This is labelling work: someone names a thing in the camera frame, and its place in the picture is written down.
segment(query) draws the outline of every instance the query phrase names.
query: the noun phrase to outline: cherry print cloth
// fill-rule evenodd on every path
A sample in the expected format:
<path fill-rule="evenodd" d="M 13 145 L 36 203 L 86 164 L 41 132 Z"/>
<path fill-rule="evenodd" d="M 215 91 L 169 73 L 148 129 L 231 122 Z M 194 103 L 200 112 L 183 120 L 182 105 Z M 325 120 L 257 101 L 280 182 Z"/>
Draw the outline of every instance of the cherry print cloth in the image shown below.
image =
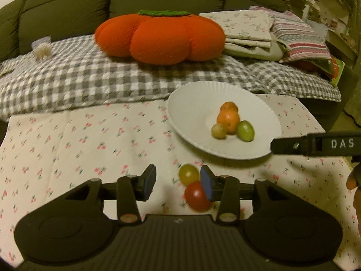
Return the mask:
<path fill-rule="evenodd" d="M 290 96 L 259 95 L 278 115 L 283 136 L 322 132 L 309 111 Z M 335 216 L 344 237 L 335 262 L 345 271 L 361 263 L 361 241 L 353 208 L 354 191 L 345 183 L 350 173 L 343 158 L 266 156 L 232 161 L 199 151 L 170 126 L 164 100 L 87 107 L 56 114 L 12 116 L 0 148 L 0 256 L 17 266 L 22 257 L 13 238 L 16 223 L 30 212 L 90 178 L 115 182 L 140 175 L 149 164 L 157 181 L 147 213 L 196 214 L 186 204 L 178 178 L 182 164 L 208 165 L 216 174 L 241 182 L 267 178 Z M 209 211 L 215 214 L 218 204 Z M 250 201 L 241 201 L 243 218 L 252 214 Z M 116 217 L 116 202 L 106 201 L 104 213 Z"/>

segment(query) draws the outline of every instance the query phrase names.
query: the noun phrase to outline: persimmon plush toy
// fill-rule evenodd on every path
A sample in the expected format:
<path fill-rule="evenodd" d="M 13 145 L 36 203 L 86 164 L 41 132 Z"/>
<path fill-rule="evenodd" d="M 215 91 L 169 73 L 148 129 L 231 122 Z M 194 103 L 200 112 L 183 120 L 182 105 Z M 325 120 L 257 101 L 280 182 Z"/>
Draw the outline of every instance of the persimmon plush toy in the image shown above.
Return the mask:
<path fill-rule="evenodd" d="M 224 48 L 223 29 L 186 11 L 145 11 L 111 18 L 95 31 L 95 41 L 109 56 L 171 65 L 206 61 Z"/>

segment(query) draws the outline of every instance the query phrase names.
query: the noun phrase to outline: orange fruit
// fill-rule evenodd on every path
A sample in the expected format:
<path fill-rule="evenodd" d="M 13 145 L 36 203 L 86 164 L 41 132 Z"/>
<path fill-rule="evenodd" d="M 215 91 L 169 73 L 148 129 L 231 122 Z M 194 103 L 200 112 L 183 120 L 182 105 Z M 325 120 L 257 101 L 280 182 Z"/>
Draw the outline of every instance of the orange fruit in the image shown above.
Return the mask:
<path fill-rule="evenodd" d="M 234 111 L 238 112 L 238 107 L 233 102 L 225 102 L 221 106 L 220 111 L 222 111 L 222 110 L 234 110 Z"/>
<path fill-rule="evenodd" d="M 227 133 L 234 133 L 237 130 L 237 124 L 241 121 L 238 112 L 234 110 L 222 110 L 217 116 L 217 123 L 223 124 Z"/>

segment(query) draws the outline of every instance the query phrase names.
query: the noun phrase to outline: sofa backrest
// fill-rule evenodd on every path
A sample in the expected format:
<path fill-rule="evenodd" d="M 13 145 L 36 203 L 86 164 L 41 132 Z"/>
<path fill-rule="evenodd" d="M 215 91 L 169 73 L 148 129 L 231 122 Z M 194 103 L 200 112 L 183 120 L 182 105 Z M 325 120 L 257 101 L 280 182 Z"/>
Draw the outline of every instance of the sofa backrest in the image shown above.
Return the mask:
<path fill-rule="evenodd" d="M 31 51 L 36 39 L 89 35 L 109 18 L 139 10 L 187 10 L 193 14 L 248 9 L 287 10 L 282 0 L 15 0 L 0 9 L 0 62 Z"/>

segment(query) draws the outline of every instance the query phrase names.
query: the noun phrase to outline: cherry tomato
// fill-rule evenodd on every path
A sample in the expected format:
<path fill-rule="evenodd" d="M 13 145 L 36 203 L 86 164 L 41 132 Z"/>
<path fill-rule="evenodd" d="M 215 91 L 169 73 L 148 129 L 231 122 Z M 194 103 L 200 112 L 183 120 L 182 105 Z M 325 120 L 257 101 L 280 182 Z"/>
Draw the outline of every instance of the cherry tomato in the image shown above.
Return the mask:
<path fill-rule="evenodd" d="M 180 167 L 178 175 L 181 180 L 180 182 L 185 186 L 188 186 L 189 184 L 192 184 L 193 182 L 200 179 L 198 169 L 191 164 L 185 164 Z"/>
<path fill-rule="evenodd" d="M 206 212 L 212 207 L 207 200 L 200 181 L 196 181 L 185 188 L 184 197 L 187 204 L 196 212 Z"/>

